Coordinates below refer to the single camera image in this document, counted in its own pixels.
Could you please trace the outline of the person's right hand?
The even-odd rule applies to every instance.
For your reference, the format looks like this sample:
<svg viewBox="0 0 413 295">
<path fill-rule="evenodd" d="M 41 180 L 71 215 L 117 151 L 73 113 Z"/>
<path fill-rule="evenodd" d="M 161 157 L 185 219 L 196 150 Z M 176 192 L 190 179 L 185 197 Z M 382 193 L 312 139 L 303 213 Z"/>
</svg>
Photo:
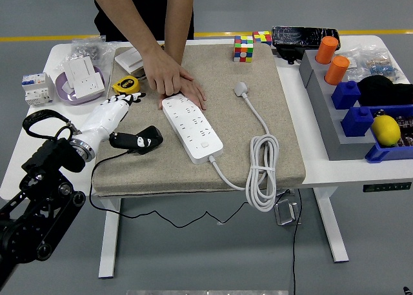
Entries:
<svg viewBox="0 0 413 295">
<path fill-rule="evenodd" d="M 143 67 L 150 88 L 161 95 L 171 96 L 181 90 L 181 80 L 194 78 L 160 46 L 142 54 Z"/>
</svg>

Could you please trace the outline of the person's left hand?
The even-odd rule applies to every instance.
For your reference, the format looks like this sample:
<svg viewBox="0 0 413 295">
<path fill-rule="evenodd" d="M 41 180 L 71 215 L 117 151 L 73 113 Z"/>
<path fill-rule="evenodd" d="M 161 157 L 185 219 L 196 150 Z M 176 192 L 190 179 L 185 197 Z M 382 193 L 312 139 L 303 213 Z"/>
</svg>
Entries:
<svg viewBox="0 0 413 295">
<path fill-rule="evenodd" d="M 197 105 L 201 110 L 206 110 L 206 95 L 201 85 L 196 81 L 191 81 L 181 77 L 178 80 L 167 80 L 164 82 L 164 89 L 157 86 L 158 97 L 158 109 L 162 109 L 162 100 L 172 96 L 173 94 L 182 93 L 191 102 Z"/>
</svg>

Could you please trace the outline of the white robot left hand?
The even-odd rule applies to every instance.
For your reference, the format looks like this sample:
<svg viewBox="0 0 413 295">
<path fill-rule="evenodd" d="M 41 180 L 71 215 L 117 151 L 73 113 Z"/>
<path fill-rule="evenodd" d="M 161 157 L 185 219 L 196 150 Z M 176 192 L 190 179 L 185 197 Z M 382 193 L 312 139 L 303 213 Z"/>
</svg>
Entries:
<svg viewBox="0 0 413 295">
<path fill-rule="evenodd" d="M 139 103 L 146 96 L 143 92 L 114 95 L 104 100 L 90 113 L 72 142 L 96 153 L 100 143 L 109 140 L 110 134 L 126 116 L 132 103 Z"/>
</svg>

